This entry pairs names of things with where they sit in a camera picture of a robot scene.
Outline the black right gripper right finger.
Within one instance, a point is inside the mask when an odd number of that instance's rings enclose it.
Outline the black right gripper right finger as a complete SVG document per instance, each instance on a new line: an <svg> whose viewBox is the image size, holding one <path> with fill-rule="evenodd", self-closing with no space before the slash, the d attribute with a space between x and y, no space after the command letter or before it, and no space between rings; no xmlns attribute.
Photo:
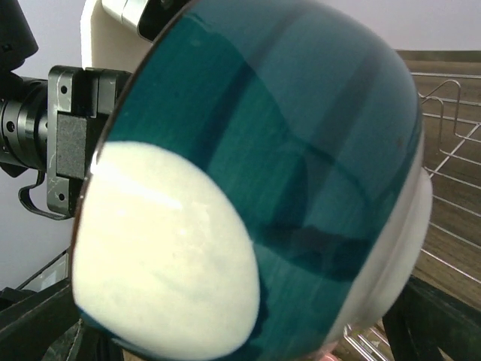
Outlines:
<svg viewBox="0 0 481 361"><path fill-rule="evenodd" d="M480 359L480 311L415 277L383 317L396 360Z"/></svg>

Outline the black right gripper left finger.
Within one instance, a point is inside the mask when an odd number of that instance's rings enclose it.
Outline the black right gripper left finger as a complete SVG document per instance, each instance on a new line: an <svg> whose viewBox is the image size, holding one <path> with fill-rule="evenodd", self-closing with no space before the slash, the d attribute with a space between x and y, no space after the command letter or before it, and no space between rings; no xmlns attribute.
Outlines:
<svg viewBox="0 0 481 361"><path fill-rule="evenodd" d="M123 351L80 318L71 284L1 291L2 360L123 360Z"/></svg>

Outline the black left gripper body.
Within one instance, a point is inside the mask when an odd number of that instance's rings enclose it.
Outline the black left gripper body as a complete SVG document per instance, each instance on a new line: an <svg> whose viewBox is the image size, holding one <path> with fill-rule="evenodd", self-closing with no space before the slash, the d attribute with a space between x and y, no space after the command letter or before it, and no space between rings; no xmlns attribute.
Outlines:
<svg viewBox="0 0 481 361"><path fill-rule="evenodd" d="M130 75L62 65L49 72L47 207L62 220L74 216L102 129Z"/></svg>

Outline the white and teal bowl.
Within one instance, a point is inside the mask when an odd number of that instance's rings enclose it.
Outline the white and teal bowl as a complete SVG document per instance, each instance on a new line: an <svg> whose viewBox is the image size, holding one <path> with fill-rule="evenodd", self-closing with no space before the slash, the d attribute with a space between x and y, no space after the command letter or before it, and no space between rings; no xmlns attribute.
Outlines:
<svg viewBox="0 0 481 361"><path fill-rule="evenodd" d="M191 1L94 153L71 284L154 360L294 360L374 325L425 239L431 181L401 57L318 1Z"/></svg>

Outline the chrome wire dish rack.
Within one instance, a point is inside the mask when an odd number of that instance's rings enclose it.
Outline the chrome wire dish rack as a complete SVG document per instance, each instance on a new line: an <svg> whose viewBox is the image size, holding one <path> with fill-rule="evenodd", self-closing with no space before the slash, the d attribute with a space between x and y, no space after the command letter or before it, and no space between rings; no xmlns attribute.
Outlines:
<svg viewBox="0 0 481 361"><path fill-rule="evenodd" d="M423 103L425 167L433 208L413 277L480 311L480 75L438 68L413 72ZM352 330L340 360L396 360L383 321Z"/></svg>

